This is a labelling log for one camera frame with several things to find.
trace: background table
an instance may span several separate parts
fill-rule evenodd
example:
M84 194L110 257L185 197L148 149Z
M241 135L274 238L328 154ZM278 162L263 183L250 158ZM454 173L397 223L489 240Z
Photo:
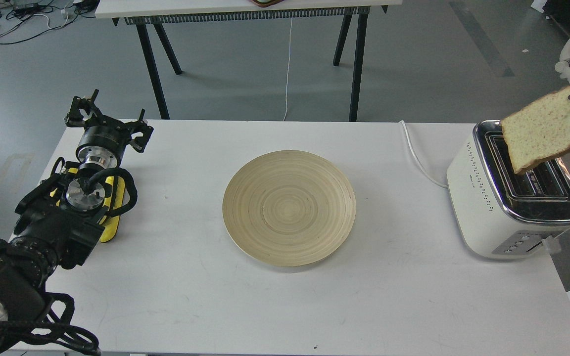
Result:
M104 351L570 355L570 303L551 258L499 262L471 253L448 191L421 175L400 124L150 124L146 151L128 149L123 160L139 200L118 236L47 282L48 291L75 298L73 324L94 332ZM472 127L408 124L416 152L441 181ZM81 134L66 129L53 159L72 160ZM355 191L350 236L318 264L255 261L222 220L236 171L280 149L323 156Z
M162 27L163 23L344 16L333 59L333 65L337 66L340 64L351 18L356 14L358 16L358 28L349 110L349 121L354 122L357 121L369 11L373 5L382 5L386 12L388 5L401 3L402 0L286 0L262 8L249 0L102 0L95 11L95 16L97 18L113 18L116 25L118 19L124 17L125 22L136 25L153 92L160 110L160 117L170 119L161 87L160 75L151 49L151 41L146 29L147 24L154 26L175 74L180 75L183 71Z

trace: table leg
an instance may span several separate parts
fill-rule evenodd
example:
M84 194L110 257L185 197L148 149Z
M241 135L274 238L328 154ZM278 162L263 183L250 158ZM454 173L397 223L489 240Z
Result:
M353 62L353 85L351 86L351 108L349 121L358 119L358 103L360 100L360 81L362 80L362 61L364 59L364 40L369 14L358 14L358 33L355 39L355 61Z
M177 61L177 57L175 57L175 53L173 52L173 48L168 41L168 37L166 36L166 31L161 23L154 23L153 27L155 27L155 31L158 33L158 37L160 38L160 42L162 42L162 46L164 47L164 51L167 53L168 60L170 61L170 65L173 67L175 74L180 75L182 73L181 67L179 67L179 62Z
M340 58L342 58L342 50L344 49L344 42L346 41L346 34L349 32L351 25L351 17L353 15L346 14L342 18L342 27L340 28L340 36L337 38L337 47L335 47L335 55L333 56L333 65L340 65Z
M146 25L136 25L136 28L138 29L138 36L140 37L140 45L142 45L146 67L149 70L149 77L151 78L151 84L153 85L155 99L158 102L158 109L160 109L160 117L163 120L168 120L170 119L168 117L168 108L166 105L166 99L164 98L164 92L162 91L158 67L155 65L155 58L153 57L153 50L151 49L149 33L146 30Z

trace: bread slice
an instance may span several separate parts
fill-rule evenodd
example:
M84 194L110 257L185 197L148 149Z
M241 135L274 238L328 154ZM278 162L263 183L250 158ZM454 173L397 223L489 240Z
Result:
M537 99L501 120L514 173L570 152L570 86Z

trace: toaster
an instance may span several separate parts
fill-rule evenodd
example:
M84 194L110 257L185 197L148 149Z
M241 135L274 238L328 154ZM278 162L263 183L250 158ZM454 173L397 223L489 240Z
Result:
M514 174L500 120L477 124L448 171L466 245L491 259L522 259L570 228L570 175L561 159Z

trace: bamboo plate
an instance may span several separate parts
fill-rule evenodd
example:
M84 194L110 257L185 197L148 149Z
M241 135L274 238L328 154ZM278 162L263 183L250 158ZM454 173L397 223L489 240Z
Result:
M245 253L276 266L302 266L344 242L355 221L355 194L328 160L277 151L239 169L223 212L230 237Z

